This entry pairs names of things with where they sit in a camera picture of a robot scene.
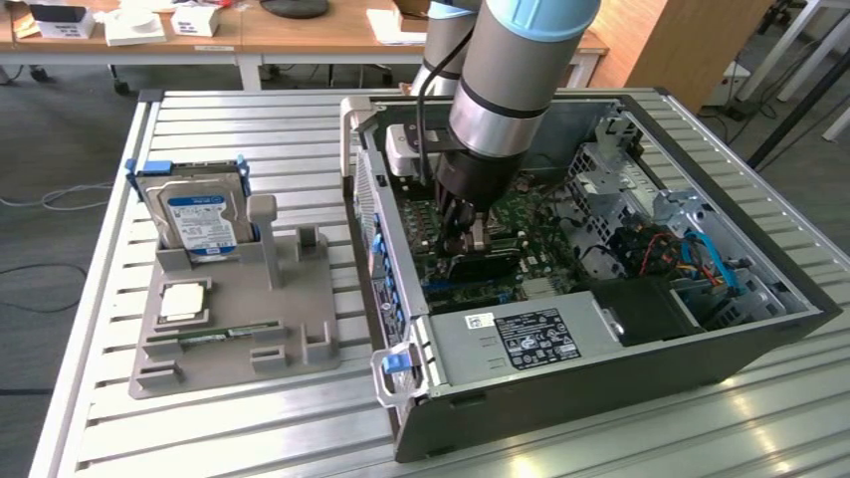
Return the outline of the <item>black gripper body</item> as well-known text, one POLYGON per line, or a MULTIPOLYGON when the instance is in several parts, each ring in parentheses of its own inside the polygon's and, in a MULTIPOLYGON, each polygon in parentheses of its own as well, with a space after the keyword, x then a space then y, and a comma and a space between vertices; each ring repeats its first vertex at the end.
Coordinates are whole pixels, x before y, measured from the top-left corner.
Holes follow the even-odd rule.
POLYGON ((523 154, 486 156, 467 150, 446 151, 435 170, 435 197, 441 212, 454 200, 486 212, 503 196, 518 173, 523 154))

